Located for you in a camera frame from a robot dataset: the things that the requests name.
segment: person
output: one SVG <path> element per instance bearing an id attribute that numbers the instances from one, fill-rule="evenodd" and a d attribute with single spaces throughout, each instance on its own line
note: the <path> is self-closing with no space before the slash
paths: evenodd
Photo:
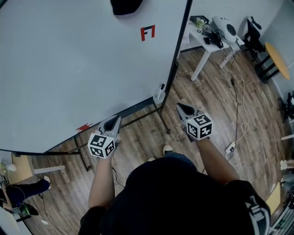
<path id="1" fill-rule="evenodd" d="M 281 183 L 286 192 L 289 192 L 291 194 L 294 193 L 294 174 L 289 173 L 283 175 Z"/>
<path id="2" fill-rule="evenodd" d="M 293 169 L 294 168 L 294 160 L 281 160 L 280 161 L 281 165 L 281 170 L 286 170 L 286 169 Z"/>
<path id="3" fill-rule="evenodd" d="M 99 159 L 79 235 L 254 234 L 248 198 L 250 208 L 269 214 L 269 207 L 208 138 L 196 143 L 208 175 L 166 145 L 164 157 L 137 167 L 116 197 L 111 158 Z"/>
<path id="4" fill-rule="evenodd" d="M 0 189 L 0 207 L 12 212 L 14 207 L 18 207 L 21 203 L 30 196 L 34 196 L 50 189 L 50 178 L 44 176 L 44 179 L 37 183 L 28 185 L 8 185 L 1 182 Z"/>

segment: red marking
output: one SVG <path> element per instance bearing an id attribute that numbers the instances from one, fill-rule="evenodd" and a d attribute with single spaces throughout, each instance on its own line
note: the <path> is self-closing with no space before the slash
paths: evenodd
<path id="1" fill-rule="evenodd" d="M 154 38 L 154 36 L 155 36 L 155 25 L 152 25 L 151 38 Z"/>
<path id="2" fill-rule="evenodd" d="M 84 126 L 81 126 L 81 127 L 77 128 L 76 130 L 77 130 L 78 132 L 80 132 L 80 131 L 84 131 L 84 130 L 89 129 L 89 128 L 91 127 L 91 125 L 92 125 L 92 124 L 90 124 L 90 125 L 85 124 Z"/>
<path id="3" fill-rule="evenodd" d="M 145 41 L 145 29 L 141 28 L 141 37 L 142 37 L 142 42 Z"/>

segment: black cap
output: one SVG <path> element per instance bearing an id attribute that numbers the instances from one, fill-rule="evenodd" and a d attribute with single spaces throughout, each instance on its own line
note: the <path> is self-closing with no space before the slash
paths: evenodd
<path id="1" fill-rule="evenodd" d="M 113 13 L 116 16 L 134 13 L 143 0 L 110 0 Z"/>

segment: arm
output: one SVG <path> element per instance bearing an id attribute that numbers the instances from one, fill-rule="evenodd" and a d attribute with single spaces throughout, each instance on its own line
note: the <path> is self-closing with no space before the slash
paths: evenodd
<path id="1" fill-rule="evenodd" d="M 99 159 L 89 195 L 89 208 L 109 207 L 114 200 L 111 158 Z"/>
<path id="2" fill-rule="evenodd" d="M 208 138 L 196 141 L 207 175 L 221 184 L 240 179 L 234 167 L 222 156 Z"/>
<path id="3" fill-rule="evenodd" d="M 2 187 L 2 190 L 3 190 L 4 196 L 6 198 L 6 201 L 7 201 L 7 203 L 5 203 L 5 202 L 3 203 L 3 208 L 12 211 L 12 204 L 10 202 L 10 199 L 9 199 L 8 195 L 7 195 L 5 184 L 2 183 L 1 187 Z"/>

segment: fiducial marker cube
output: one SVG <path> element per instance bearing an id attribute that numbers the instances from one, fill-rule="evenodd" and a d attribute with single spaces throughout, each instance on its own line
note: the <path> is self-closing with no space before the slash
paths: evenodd
<path id="1" fill-rule="evenodd" d="M 88 148 L 91 155 L 106 159 L 115 149 L 114 138 L 92 133 Z"/>
<path id="2" fill-rule="evenodd" d="M 213 121 L 207 114 L 188 119 L 186 122 L 187 133 L 197 140 L 202 140 L 212 134 Z"/>

